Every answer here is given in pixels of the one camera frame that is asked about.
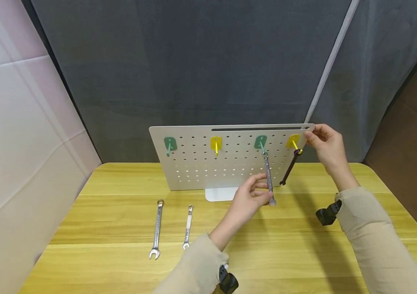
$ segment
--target silver wrench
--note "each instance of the silver wrench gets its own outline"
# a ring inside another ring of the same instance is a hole
[[[268,190],[274,193],[273,186],[272,186],[272,179],[271,179],[271,169],[268,166],[268,154],[266,151],[262,153],[262,156],[264,156],[264,167],[266,170],[266,176],[267,176],[267,187]],[[274,199],[274,194],[272,195],[271,199],[268,201],[269,206],[276,206],[277,201]]]
[[[187,223],[186,223],[186,238],[184,239],[184,243],[182,244],[182,248],[186,250],[189,247],[189,231],[191,230],[191,222],[192,222],[192,210],[194,209],[194,205],[189,205],[189,214],[187,214]]]
[[[158,214],[156,214],[156,225],[155,225],[155,238],[153,239],[153,248],[150,250],[149,259],[153,254],[156,255],[155,260],[160,256],[160,250],[158,249],[158,242],[160,240],[160,226],[161,226],[161,213],[163,211],[164,201],[158,200]]]

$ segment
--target pink wall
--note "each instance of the pink wall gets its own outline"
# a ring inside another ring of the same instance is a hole
[[[0,293],[17,293],[100,164],[20,0],[0,0]]]

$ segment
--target black wrist strap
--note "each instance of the black wrist strap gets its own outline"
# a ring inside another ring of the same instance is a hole
[[[235,276],[226,271],[225,267],[222,265],[219,269],[220,276],[220,290],[225,294],[231,294],[233,291],[238,288],[239,284]]]
[[[321,208],[316,211],[316,217],[323,226],[329,226],[336,220],[336,214],[339,212],[342,206],[342,201],[338,200],[335,203],[329,205],[327,208]]]

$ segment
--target pegboard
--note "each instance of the pegboard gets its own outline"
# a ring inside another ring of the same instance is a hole
[[[264,173],[261,149],[254,148],[258,136],[265,135],[271,177],[278,186],[287,170],[294,149],[287,148],[289,136],[299,134],[298,148],[305,145],[303,133],[314,124],[168,126],[150,127],[161,167],[171,190],[238,187],[252,174]],[[211,138],[221,137],[218,156],[211,149]],[[167,156],[165,138],[175,139],[177,149]]]

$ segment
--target human hand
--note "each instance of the human hand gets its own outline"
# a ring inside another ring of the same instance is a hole
[[[267,179],[266,174],[255,174],[241,185],[231,202],[227,215],[231,216],[240,226],[244,225],[254,214],[266,204],[273,193],[258,189],[267,189],[267,183],[260,182]]]
[[[257,190],[267,189],[267,183],[259,182],[266,178],[266,174],[255,174],[237,189],[228,212],[209,235],[219,250],[223,251],[233,235],[272,197],[270,191]]]
[[[342,135],[326,124],[318,124],[312,132],[305,132],[307,144],[316,149],[326,172],[333,178],[339,192],[358,187],[350,171]]]

